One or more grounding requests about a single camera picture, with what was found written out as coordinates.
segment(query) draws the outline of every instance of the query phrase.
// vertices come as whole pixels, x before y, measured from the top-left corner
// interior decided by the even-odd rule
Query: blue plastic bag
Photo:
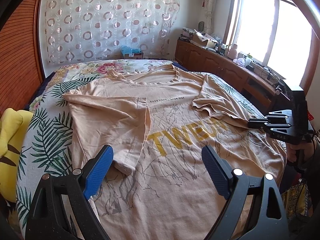
[[[122,45],[120,47],[121,53],[122,54],[133,54],[133,53],[142,53],[141,49],[132,49],[128,46]]]

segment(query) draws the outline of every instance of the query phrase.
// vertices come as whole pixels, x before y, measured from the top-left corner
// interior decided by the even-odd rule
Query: yellow plush toy
[[[16,202],[16,179],[20,152],[33,113],[8,108],[0,119],[0,193]]]

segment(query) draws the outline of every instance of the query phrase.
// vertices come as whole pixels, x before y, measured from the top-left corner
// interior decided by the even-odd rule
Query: bottle
[[[231,49],[229,50],[229,53],[228,53],[228,58],[231,58],[233,60],[233,59],[236,59],[238,57],[237,48],[238,48],[237,44],[232,44],[232,47],[231,47]]]
[[[224,52],[224,55],[226,56],[226,57],[228,57],[228,53],[229,53],[229,45],[226,45],[226,50],[225,50],[225,52]]]
[[[250,65],[251,59],[252,59],[252,56],[250,55],[250,53],[248,53],[244,62],[244,66]]]

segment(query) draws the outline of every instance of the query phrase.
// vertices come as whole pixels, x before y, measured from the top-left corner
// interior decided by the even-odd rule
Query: window
[[[229,30],[238,51],[299,85],[310,53],[312,28],[291,0],[238,0]]]

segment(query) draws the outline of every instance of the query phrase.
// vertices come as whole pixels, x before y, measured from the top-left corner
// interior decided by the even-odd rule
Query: t-shirt sleeve
[[[211,77],[204,76],[199,95],[192,101],[196,111],[207,111],[209,116],[243,128],[248,128],[247,121],[252,118],[232,95],[221,88]]]
[[[150,131],[146,98],[64,94],[73,118],[72,166],[82,168],[104,145],[114,152],[114,166],[126,175],[135,170]]]

